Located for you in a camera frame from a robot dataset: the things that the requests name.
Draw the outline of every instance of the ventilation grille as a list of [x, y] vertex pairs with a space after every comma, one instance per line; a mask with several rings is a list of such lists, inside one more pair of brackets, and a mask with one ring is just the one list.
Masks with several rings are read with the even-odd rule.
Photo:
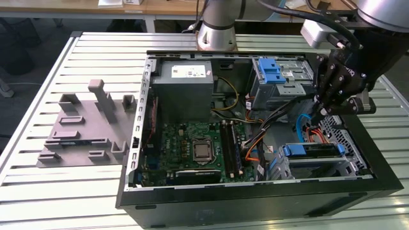
[[367, 164], [361, 158], [361, 154], [355, 146], [352, 138], [345, 130], [335, 129], [335, 125], [341, 125], [341, 120], [337, 116], [327, 116], [322, 121], [322, 129], [327, 137], [330, 137], [331, 142], [343, 144], [347, 149], [347, 156], [355, 157], [355, 163], [359, 169], [367, 168]]

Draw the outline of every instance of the white label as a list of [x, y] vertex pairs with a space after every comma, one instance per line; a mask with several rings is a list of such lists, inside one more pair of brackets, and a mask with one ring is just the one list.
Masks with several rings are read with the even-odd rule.
[[274, 146], [272, 146], [272, 145], [268, 146], [268, 150], [270, 150], [271, 152], [275, 152], [275, 149], [274, 149]]
[[206, 66], [172, 66], [172, 78], [206, 78]]
[[126, 13], [142, 13], [142, 11], [126, 11]]
[[262, 167], [262, 165], [258, 166], [258, 171], [260, 172], [262, 175], [264, 175], [264, 168]]
[[252, 110], [252, 103], [251, 103], [251, 102], [246, 102], [246, 108], [247, 108], [248, 110]]
[[290, 71], [290, 72], [282, 72], [282, 75], [283, 75], [284, 77], [294, 77], [294, 72], [292, 72], [292, 71]]

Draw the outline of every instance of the slotted aluminum surface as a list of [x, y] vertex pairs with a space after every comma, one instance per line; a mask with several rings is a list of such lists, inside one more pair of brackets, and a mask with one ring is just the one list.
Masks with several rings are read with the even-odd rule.
[[[114, 99], [140, 88], [147, 50], [195, 50], [192, 34], [84, 33], [71, 38], [47, 81], [0, 157], [0, 229], [140, 229], [115, 199], [120, 165], [38, 169], [38, 155], [56, 121], [64, 92], [82, 100], [91, 79], [103, 79]], [[315, 51], [300, 36], [239, 35], [240, 51]], [[385, 78], [371, 92], [377, 113], [361, 116], [405, 189], [369, 200], [328, 218], [260, 221], [190, 229], [408, 229], [409, 218], [409, 113]]]

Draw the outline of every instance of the white paper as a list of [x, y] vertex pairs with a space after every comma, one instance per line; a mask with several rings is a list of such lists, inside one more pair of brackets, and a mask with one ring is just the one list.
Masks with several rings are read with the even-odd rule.
[[99, 8], [122, 8], [123, 0], [99, 0], [98, 7]]

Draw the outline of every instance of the blue plastic clip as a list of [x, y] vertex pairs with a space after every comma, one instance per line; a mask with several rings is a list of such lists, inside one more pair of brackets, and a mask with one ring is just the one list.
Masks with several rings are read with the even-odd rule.
[[303, 145], [288, 145], [292, 156], [307, 155]]
[[267, 84], [286, 84], [287, 79], [282, 75], [280, 66], [272, 58], [259, 59], [259, 68]]
[[288, 146], [284, 146], [284, 147], [283, 147], [283, 150], [284, 150], [284, 154], [286, 154], [286, 156], [288, 157], [288, 156], [291, 155], [291, 152], [290, 152]]
[[341, 156], [344, 156], [345, 155], [345, 147], [344, 147], [344, 145], [343, 144], [337, 144], [337, 148], [339, 148]]

